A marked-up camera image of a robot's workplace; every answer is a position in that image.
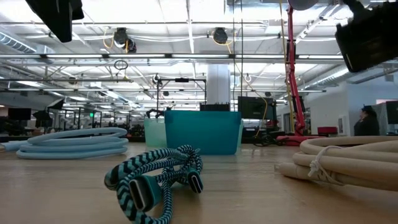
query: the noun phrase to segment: wall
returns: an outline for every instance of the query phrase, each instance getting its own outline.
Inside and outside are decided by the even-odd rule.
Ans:
[[[385,82],[384,77],[358,85],[348,85],[349,124],[359,119],[363,105],[375,105],[377,100],[398,100],[398,84]]]
[[[385,82],[384,77],[353,85],[340,83],[326,88],[326,93],[310,93],[304,98],[306,108],[311,108],[311,131],[318,134],[320,126],[338,126],[338,118],[346,116],[348,136],[354,135],[354,125],[363,105],[375,105],[377,100],[398,100],[398,83]],[[277,108],[277,114],[289,112],[288,106]]]
[[[304,96],[304,105],[311,109],[311,133],[318,134],[318,127],[338,126],[340,116],[348,117],[348,96],[346,84],[338,87],[326,88],[326,93],[309,93]],[[289,106],[277,108],[277,114],[283,115],[289,112]],[[345,127],[347,134],[351,129]]]

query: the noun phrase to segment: teal and black braided cable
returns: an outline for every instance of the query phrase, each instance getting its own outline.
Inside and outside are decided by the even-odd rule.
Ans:
[[[174,166],[178,165],[179,170],[174,170]],[[163,214],[160,218],[152,218],[135,207],[129,183],[146,172],[160,168],[163,168],[162,173],[154,178],[156,182],[162,183]],[[172,217],[171,186],[176,181],[188,184],[187,174],[191,170],[200,174],[202,168],[201,157],[193,147],[163,148],[145,152],[124,161],[106,174],[104,183],[108,189],[117,192],[120,207],[130,221],[142,224],[169,223]]]

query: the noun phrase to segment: teal storage bin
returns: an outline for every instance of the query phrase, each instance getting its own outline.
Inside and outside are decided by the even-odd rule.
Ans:
[[[233,155],[238,148],[241,113],[166,111],[167,147],[189,144],[201,155]]]
[[[164,120],[145,119],[144,130],[147,147],[167,147]]]

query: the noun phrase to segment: white column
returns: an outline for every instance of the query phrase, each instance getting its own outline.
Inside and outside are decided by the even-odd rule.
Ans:
[[[229,64],[209,64],[207,67],[207,104],[230,103],[231,78]]]

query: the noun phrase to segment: wooden tabletop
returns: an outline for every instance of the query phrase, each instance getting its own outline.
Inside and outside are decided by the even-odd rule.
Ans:
[[[1,224],[129,223],[116,193],[105,188],[107,171],[145,151],[130,143],[126,155],[76,161],[31,161],[0,153]],[[172,223],[397,224],[398,193],[332,186],[279,175],[274,165],[291,161],[296,147],[264,147],[252,155],[203,156],[204,191],[178,184]],[[153,209],[158,215],[161,206]]]

